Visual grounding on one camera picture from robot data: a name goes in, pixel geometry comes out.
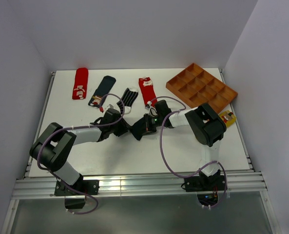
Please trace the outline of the plain navy ankle sock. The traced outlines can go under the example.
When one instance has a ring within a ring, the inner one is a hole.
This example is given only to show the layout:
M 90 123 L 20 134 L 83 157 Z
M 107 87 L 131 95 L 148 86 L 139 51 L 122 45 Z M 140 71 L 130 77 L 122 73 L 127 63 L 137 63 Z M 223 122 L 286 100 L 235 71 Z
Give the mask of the plain navy ankle sock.
M 146 123 L 145 118 L 142 117 L 130 127 L 130 132 L 136 140 L 140 141 L 142 137 L 148 133 Z

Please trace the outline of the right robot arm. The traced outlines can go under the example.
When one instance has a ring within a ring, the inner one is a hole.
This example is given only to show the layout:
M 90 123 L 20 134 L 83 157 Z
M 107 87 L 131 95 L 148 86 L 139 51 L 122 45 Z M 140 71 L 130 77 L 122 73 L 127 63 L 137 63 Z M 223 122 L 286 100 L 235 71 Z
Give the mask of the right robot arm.
M 200 187 L 210 190 L 216 184 L 215 175 L 222 168 L 219 164 L 219 149 L 226 132 L 226 125 L 213 108 L 203 103 L 192 109 L 183 108 L 172 111 L 165 100 L 155 104 L 155 114 L 143 116 L 144 132 L 149 135 L 156 132 L 157 127 L 175 128 L 189 126 L 199 144 L 201 144 L 201 161 L 199 174 Z

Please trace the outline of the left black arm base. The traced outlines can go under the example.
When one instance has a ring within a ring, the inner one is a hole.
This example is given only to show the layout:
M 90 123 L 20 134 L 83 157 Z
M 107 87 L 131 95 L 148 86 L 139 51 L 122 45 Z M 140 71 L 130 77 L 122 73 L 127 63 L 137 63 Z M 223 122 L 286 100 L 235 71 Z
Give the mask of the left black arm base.
M 96 206 L 93 211 L 98 207 L 98 200 L 94 197 L 98 194 L 99 180 L 83 180 L 79 188 L 73 188 L 62 181 L 56 182 L 54 196 L 63 196 L 64 206 L 67 211 L 82 209 L 86 204 L 87 198 L 93 199 Z

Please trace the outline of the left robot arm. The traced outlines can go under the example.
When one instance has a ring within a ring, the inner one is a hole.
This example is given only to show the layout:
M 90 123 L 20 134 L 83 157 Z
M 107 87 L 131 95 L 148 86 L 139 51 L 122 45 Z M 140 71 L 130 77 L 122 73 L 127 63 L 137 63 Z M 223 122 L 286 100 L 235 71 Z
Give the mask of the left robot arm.
M 97 118 L 87 126 L 64 128 L 52 122 L 35 141 L 29 155 L 47 170 L 66 183 L 66 190 L 73 195 L 84 189 L 83 176 L 67 161 L 75 145 L 88 142 L 101 142 L 111 134 L 119 137 L 130 129 L 121 113 L 113 108 L 104 116 Z

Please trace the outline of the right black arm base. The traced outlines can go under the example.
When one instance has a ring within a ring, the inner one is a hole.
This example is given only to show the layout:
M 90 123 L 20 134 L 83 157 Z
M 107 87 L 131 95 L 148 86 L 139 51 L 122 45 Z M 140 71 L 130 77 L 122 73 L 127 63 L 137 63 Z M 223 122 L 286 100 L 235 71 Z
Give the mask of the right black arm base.
M 201 173 L 199 176 L 185 178 L 181 188 L 185 192 L 196 192 L 198 202 L 205 207 L 212 207 L 219 201 L 219 191 L 224 191 L 226 180 L 220 171 L 216 175 L 206 176 Z

